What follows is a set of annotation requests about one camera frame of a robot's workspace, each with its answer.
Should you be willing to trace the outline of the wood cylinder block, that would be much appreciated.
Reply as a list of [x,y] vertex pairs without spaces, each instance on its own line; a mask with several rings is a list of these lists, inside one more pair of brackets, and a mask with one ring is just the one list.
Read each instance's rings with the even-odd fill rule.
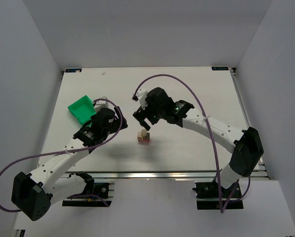
[[147,134],[148,134],[148,132],[147,132],[145,129],[142,129],[142,130],[141,130],[141,136],[142,136],[142,137],[146,137]]

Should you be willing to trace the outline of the green plastic tray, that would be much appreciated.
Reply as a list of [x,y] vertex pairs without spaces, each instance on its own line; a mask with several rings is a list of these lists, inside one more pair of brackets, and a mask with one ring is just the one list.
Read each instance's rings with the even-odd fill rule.
[[92,101],[87,95],[69,105],[68,110],[81,125],[84,125],[96,114]]

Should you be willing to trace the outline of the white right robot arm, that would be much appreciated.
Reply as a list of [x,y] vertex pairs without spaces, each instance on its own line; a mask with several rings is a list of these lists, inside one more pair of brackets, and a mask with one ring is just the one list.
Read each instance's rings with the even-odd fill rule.
[[264,153],[255,128],[238,129],[206,117],[187,101],[173,101],[160,87],[151,91],[139,89],[133,100],[140,103],[133,116],[145,130],[150,130],[151,125],[163,119],[169,124],[213,138],[230,152],[229,163],[220,171],[220,178],[216,179],[216,183],[220,183],[225,190],[241,177],[249,177]]

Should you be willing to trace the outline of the aluminium right frame rail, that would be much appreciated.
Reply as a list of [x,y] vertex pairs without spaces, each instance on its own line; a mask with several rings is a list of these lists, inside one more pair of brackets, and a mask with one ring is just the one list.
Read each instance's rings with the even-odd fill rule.
[[[249,119],[247,110],[246,110],[245,105],[244,105],[244,102],[243,102],[241,91],[239,89],[239,85],[238,85],[238,81],[237,81],[236,69],[237,68],[230,68],[229,71],[230,71],[230,74],[231,74],[231,78],[232,78],[232,81],[233,81],[233,84],[234,84],[234,88],[235,88],[235,91],[236,91],[236,94],[237,94],[237,97],[238,97],[240,106],[241,106],[241,110],[242,110],[242,113],[243,113],[243,116],[244,116],[245,123],[246,123],[247,127],[249,127],[249,126],[251,126],[251,121]],[[258,167],[259,167],[260,171],[267,172],[266,166],[265,166],[265,163],[264,163],[262,157],[258,161]]]

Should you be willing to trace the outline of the blue left corner label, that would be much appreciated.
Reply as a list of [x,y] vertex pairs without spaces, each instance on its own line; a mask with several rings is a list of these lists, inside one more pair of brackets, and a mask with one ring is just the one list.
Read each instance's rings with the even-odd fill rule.
[[65,69],[65,73],[80,73],[81,71],[82,71],[82,68]]

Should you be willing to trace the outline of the red wood block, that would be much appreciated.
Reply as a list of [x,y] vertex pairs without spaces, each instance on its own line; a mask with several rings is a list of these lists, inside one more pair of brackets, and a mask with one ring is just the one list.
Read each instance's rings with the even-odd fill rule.
[[140,143],[149,143],[150,139],[138,139],[138,142],[140,142]]

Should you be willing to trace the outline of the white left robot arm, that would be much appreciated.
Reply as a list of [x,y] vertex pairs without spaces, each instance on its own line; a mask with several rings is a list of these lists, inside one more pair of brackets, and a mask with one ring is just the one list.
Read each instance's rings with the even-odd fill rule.
[[94,191],[91,175],[78,171],[66,179],[61,177],[78,161],[105,144],[112,134],[125,128],[127,121],[118,106],[101,108],[73,135],[63,154],[54,155],[28,174],[20,172],[16,175],[12,202],[32,221],[36,221],[59,201],[72,196],[91,196]]

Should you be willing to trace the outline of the blue right corner label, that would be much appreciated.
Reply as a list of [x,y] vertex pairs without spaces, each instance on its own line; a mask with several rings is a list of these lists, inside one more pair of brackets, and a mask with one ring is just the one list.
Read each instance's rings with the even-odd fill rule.
[[212,66],[211,69],[213,71],[228,71],[229,70],[228,67],[224,67],[224,66]]

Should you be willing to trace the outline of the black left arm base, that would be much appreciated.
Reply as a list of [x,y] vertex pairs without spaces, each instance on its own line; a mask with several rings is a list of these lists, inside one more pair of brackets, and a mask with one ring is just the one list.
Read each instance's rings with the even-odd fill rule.
[[85,172],[75,173],[86,185],[80,194],[62,201],[64,207],[110,207],[114,194],[113,183],[98,183]]

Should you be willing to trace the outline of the wood cube with red square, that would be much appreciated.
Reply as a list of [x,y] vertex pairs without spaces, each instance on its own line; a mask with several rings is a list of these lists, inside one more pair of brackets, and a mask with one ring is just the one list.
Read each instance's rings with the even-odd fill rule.
[[143,137],[142,137],[142,135],[141,135],[141,132],[138,132],[138,133],[137,133],[137,139],[138,139],[138,140],[142,140],[142,139],[143,139]]

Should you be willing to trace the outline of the blue corner label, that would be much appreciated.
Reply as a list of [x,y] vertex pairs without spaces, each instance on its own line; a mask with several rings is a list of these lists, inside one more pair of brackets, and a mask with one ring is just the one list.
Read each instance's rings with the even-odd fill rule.
[[212,66],[211,69],[213,71],[228,71],[229,70],[228,67],[224,67],[224,66]]
[[65,69],[65,73],[80,73],[81,71],[82,71],[82,68]]

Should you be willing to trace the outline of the aluminium front frame rail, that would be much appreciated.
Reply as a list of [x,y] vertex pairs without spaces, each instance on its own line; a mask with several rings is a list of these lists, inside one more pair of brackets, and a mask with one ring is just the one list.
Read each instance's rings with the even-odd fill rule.
[[191,172],[86,172],[95,179],[175,179],[211,181],[216,172],[191,171]]

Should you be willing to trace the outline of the aluminium frame rail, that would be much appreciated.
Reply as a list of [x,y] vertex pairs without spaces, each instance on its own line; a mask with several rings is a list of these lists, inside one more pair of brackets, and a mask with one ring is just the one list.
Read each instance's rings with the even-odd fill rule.
[[211,181],[216,172],[191,171],[191,172],[86,172],[95,179],[175,179]]
[[[242,110],[242,113],[243,113],[243,116],[244,116],[245,123],[246,123],[247,127],[249,127],[249,126],[251,126],[251,121],[249,119],[247,110],[246,110],[245,105],[244,105],[244,102],[243,102],[241,91],[239,89],[239,85],[238,85],[238,81],[237,81],[236,69],[237,68],[230,68],[229,71],[230,71],[230,74],[231,74],[231,78],[232,78],[232,81],[233,81],[233,84],[234,84],[234,88],[235,88],[235,91],[236,91],[236,94],[237,94],[237,97],[238,97],[240,106],[241,106],[241,110]],[[264,163],[262,157],[258,161],[258,167],[259,167],[260,171],[267,172],[266,166],[265,166],[265,163]]]

